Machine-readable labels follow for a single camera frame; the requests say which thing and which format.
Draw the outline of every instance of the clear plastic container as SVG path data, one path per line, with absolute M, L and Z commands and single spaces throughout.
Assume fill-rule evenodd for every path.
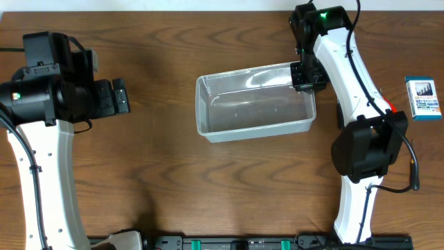
M 199 77 L 199 134 L 226 142 L 308 131 L 316 117 L 314 93 L 294 90 L 290 64 Z

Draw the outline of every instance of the wood grain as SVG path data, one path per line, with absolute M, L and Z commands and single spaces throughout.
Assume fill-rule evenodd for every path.
M 125 78 L 132 112 L 94 121 L 74 140 L 74 171 L 88 235 L 140 226 L 186 235 L 295 235 L 328 231 L 339 209 L 340 176 L 330 146 L 338 136 L 331 86 L 316 95 L 308 133 L 210 144 L 196 131 L 196 79 L 297 60 L 289 12 L 7 12 L 0 47 L 22 35 L 62 32 L 96 50 L 96 79 Z M 377 87 L 410 117 L 405 76 L 435 79 L 444 97 L 444 15 L 364 12 L 359 50 Z M 0 79 L 25 64 L 0 55 Z M 24 212 L 12 150 L 0 133 L 0 242 L 23 249 Z M 372 230 L 405 233 L 416 249 L 444 238 L 444 126 L 410 120 L 421 190 L 378 191 Z M 407 184 L 402 148 L 384 184 Z

